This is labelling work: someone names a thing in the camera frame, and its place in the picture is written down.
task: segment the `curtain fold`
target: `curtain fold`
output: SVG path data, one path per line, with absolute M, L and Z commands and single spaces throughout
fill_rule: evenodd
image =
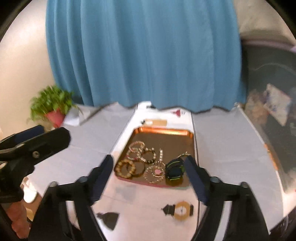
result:
M 231 109 L 245 99 L 231 0 L 48 0 L 57 85 L 86 105 Z

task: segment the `gold tray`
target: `gold tray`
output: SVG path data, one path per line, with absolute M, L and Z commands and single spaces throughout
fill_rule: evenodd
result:
M 135 141 L 143 141 L 148 148 L 154 148 L 157 154 L 157 159 L 159 159 L 159 149 L 163 150 L 163 163 L 167 164 L 171 160 L 176 159 L 180 154 L 188 152 L 194 156 L 194 135 L 188 130 L 177 130 L 177 129 L 165 129 L 165 128 L 154 128 L 154 127 L 139 127 L 135 129 L 128 140 L 128 143 L 123 149 L 118 161 L 124 160 L 126 153 L 128 151 L 128 146 Z M 147 153 L 143 155 L 144 158 L 151 159 L 152 154 Z M 122 174 L 126 174 L 125 166 L 122 168 Z M 155 187 L 188 187 L 190 182 L 186 175 L 184 174 L 183 178 L 178 181 L 169 181 L 163 179 L 157 184 L 150 184 L 146 181 L 143 176 L 132 177 L 130 179 L 122 178 L 116 175 L 120 180 L 138 183 L 142 185 L 149 185 Z

